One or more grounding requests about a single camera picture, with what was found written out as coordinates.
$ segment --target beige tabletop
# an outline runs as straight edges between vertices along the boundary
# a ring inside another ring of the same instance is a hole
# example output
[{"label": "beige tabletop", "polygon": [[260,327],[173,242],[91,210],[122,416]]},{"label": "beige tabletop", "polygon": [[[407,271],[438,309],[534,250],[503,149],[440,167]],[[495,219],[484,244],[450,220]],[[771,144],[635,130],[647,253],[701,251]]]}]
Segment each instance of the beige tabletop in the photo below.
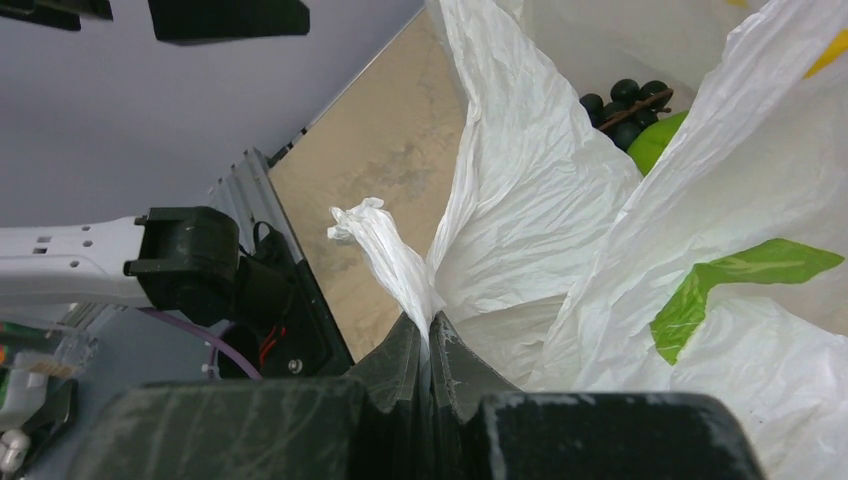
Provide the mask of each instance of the beige tabletop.
[{"label": "beige tabletop", "polygon": [[358,246],[327,239],[330,207],[382,198],[404,241],[426,254],[450,194],[463,123],[445,55],[422,13],[271,171],[357,361],[382,341],[399,308]]}]

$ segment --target screw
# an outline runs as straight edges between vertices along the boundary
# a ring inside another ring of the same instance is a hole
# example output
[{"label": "screw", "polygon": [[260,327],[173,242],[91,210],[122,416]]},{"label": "screw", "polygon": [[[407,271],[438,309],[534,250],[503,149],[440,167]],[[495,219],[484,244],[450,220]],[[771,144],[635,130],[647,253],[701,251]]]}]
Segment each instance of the screw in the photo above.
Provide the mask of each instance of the screw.
[{"label": "screw", "polygon": [[289,360],[289,371],[293,374],[297,375],[300,371],[303,370],[303,362],[298,358],[294,358]]}]

